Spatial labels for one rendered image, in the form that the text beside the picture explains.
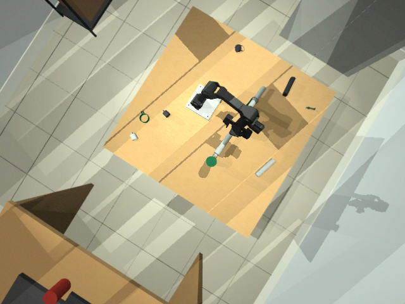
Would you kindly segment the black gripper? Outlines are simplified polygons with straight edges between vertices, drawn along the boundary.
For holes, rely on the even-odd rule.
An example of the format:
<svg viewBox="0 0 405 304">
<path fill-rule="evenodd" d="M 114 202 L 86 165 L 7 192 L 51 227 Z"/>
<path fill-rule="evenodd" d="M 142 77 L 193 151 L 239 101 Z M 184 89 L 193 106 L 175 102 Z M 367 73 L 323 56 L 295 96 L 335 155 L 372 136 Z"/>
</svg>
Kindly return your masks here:
<svg viewBox="0 0 405 304">
<path fill-rule="evenodd" d="M 249 128 L 245 129 L 244 128 L 245 126 L 240 124 L 239 119 L 236 122 L 234 122 L 232 119 L 233 116 L 231 116 L 230 114 L 227 114 L 227 116 L 224 118 L 223 123 L 226 125 L 226 128 L 228 127 L 229 124 L 232 125 L 233 123 L 236 123 L 238 126 L 242 126 L 241 131 L 243 134 L 241 136 L 245 139 L 249 139 L 252 134 L 252 130 Z"/>
</svg>

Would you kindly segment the grey metal cup with side tab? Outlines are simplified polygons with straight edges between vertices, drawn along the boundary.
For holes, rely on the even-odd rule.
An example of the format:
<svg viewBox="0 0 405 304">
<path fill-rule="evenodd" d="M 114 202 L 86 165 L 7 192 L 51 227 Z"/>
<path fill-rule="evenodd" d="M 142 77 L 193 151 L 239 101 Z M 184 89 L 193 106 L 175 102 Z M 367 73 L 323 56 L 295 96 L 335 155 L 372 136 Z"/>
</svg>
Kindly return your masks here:
<svg viewBox="0 0 405 304">
<path fill-rule="evenodd" d="M 220 149 L 219 147 L 217 147 L 216 150 L 214 151 L 214 156 L 215 156 L 215 157 L 216 157 L 217 155 L 219 156 L 222 151 L 223 151 L 222 149 Z"/>
</svg>

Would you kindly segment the black cylinder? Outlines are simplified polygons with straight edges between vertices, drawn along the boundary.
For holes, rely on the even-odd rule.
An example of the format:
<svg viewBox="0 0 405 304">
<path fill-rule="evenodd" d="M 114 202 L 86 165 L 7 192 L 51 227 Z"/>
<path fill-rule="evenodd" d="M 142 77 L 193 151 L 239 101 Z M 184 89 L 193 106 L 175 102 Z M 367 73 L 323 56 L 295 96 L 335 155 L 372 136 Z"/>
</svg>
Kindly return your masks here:
<svg viewBox="0 0 405 304">
<path fill-rule="evenodd" d="M 283 96 L 287 96 L 287 95 L 288 95 L 288 93 L 289 93 L 289 91 L 290 91 L 290 89 L 291 89 L 291 87 L 292 87 L 292 85 L 293 85 L 295 79 L 296 79 L 295 77 L 291 77 L 291 78 L 290 78 L 290 80 L 289 80 L 289 82 L 288 82 L 288 84 L 287 84 L 287 86 L 286 86 L 284 92 L 282 93 Z"/>
</svg>

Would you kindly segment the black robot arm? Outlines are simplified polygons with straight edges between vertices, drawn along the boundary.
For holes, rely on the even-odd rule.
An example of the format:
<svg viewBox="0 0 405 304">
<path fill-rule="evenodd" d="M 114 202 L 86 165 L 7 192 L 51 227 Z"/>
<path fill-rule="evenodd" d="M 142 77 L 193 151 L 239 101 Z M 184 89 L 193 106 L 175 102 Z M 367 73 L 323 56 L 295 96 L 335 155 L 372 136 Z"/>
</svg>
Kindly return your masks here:
<svg viewBox="0 0 405 304">
<path fill-rule="evenodd" d="M 218 87 L 220 87 L 219 90 L 217 91 L 217 93 L 214 93 Z M 204 102 L 207 99 L 216 99 L 216 98 L 222 99 L 224 102 L 226 102 L 240 114 L 239 122 L 241 125 L 243 126 L 247 125 L 251 130 L 253 130 L 257 134 L 259 134 L 265 128 L 265 126 L 258 121 L 259 111 L 257 110 L 257 108 L 245 105 L 233 94 L 228 92 L 226 87 L 221 86 L 218 82 L 213 80 L 208 81 L 208 83 L 205 85 L 201 93 L 199 94 L 197 93 L 190 102 L 190 104 L 196 110 L 199 110 L 201 109 L 201 107 L 203 106 Z M 233 123 L 231 127 L 232 128 L 229 132 L 230 135 L 240 137 L 243 134 L 241 131 L 242 126 L 238 126 L 236 123 Z"/>
</svg>

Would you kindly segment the dark green post with cap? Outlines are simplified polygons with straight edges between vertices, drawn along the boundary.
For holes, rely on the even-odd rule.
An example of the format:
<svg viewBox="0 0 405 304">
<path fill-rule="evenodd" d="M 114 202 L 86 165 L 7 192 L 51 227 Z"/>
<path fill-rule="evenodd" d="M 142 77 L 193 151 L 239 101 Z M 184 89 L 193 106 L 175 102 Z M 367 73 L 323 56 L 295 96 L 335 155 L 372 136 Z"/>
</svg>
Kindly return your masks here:
<svg viewBox="0 0 405 304">
<path fill-rule="evenodd" d="M 216 163 L 217 163 L 217 160 L 216 160 L 216 158 L 215 158 L 214 156 L 209 156 L 209 157 L 206 159 L 206 164 L 207 164 L 209 167 L 214 167 L 214 166 L 216 165 Z"/>
</svg>

